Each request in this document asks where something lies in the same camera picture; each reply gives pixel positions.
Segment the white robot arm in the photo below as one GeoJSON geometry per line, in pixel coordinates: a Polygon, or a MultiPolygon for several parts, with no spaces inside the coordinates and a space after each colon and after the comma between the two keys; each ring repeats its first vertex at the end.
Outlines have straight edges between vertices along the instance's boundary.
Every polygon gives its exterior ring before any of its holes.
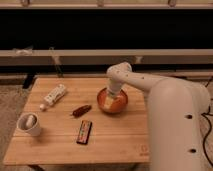
{"type": "Polygon", "coordinates": [[[210,109],[208,89],[183,79],[135,73],[123,62],[107,69],[107,94],[127,84],[148,94],[150,171],[206,171],[199,117],[210,109]]]}

